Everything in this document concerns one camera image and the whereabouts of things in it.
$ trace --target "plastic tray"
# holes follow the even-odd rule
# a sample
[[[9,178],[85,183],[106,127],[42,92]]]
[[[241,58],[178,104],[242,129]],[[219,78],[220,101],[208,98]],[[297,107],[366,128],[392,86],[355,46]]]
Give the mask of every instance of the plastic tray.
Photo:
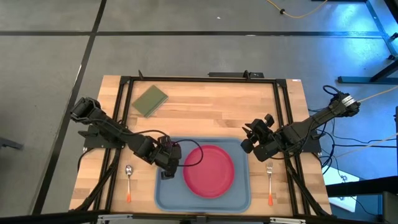
[[[178,141],[185,138],[172,138]],[[200,145],[212,144],[224,149],[234,163],[234,182],[231,188],[222,196],[213,199],[199,197],[191,192],[183,179],[183,167],[179,167],[175,177],[161,180],[157,170],[155,184],[155,203],[169,212],[208,212],[208,213],[241,213],[247,210],[251,203],[248,155],[241,147],[241,141],[235,138],[192,138]],[[180,142],[183,164],[188,154],[197,147],[193,142]]]

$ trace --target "red plate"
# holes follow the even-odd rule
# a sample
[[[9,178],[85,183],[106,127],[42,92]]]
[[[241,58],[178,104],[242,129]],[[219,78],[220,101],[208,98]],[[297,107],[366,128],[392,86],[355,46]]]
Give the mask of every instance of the red plate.
[[[218,146],[202,146],[203,160],[196,166],[184,167],[183,177],[188,188],[204,198],[217,198],[231,187],[234,164],[230,156]],[[194,164],[201,158],[199,147],[194,149],[184,165]]]

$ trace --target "wooden table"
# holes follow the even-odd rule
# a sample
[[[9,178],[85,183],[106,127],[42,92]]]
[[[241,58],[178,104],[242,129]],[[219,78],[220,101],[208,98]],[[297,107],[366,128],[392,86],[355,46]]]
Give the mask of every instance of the wooden table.
[[[102,109],[112,116],[120,76],[104,76],[98,101]],[[209,83],[209,82],[134,82],[131,102],[136,100],[151,85],[164,91],[169,99],[153,116],[146,119],[129,104],[127,125],[133,132],[147,129],[159,129],[170,136],[206,136],[234,137],[244,139],[241,129],[244,123],[251,123],[255,118],[263,118],[267,113],[273,115],[278,127],[272,85],[264,83]],[[300,80],[287,80],[290,104],[294,121],[308,117],[307,103]],[[119,116],[127,90],[124,90]],[[280,90],[284,121],[287,121],[282,90]],[[98,181],[103,161],[104,150],[97,149],[88,153],[81,161],[70,208],[79,206]],[[234,215],[259,216],[291,216],[292,209],[289,199],[287,176],[282,160],[273,160],[272,196],[274,205],[268,206],[268,177],[266,163],[259,162],[252,153],[248,156],[251,205],[243,213]],[[301,154],[305,183],[315,200],[322,208],[331,213],[322,170],[318,160],[310,153]],[[124,168],[133,166],[131,176],[131,203],[126,202],[127,176]],[[112,201],[112,212],[126,213],[172,213],[156,207],[154,202],[155,172],[157,167],[151,166],[133,155],[128,148],[122,150]],[[302,199],[299,188],[295,185],[298,209],[303,213]],[[100,208],[104,208],[108,185],[103,190]]]

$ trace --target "green notebook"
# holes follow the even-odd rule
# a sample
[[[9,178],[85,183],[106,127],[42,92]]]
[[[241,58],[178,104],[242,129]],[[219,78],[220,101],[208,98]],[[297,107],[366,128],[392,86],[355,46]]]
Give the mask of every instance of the green notebook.
[[[152,115],[169,97],[164,94],[160,89],[156,86],[152,85],[142,94],[135,102],[132,103],[132,106],[140,112],[140,114],[144,115],[145,118],[148,118]]]

